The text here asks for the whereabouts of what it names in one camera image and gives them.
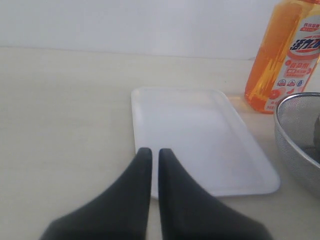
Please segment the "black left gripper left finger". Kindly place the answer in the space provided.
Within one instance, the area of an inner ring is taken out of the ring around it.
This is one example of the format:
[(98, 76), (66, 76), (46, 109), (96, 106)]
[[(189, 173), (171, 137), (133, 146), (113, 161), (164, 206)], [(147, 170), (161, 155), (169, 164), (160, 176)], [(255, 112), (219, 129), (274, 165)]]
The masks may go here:
[(144, 240), (151, 201), (153, 156), (140, 148), (103, 193), (47, 227), (42, 240)]

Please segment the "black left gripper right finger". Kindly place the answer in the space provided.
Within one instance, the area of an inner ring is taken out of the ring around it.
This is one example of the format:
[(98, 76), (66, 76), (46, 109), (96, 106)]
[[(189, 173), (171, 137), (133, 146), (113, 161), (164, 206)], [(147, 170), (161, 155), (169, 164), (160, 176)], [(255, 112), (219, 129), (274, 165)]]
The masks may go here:
[(174, 152), (158, 156), (158, 201), (164, 240), (270, 240), (260, 222), (220, 202), (184, 169)]

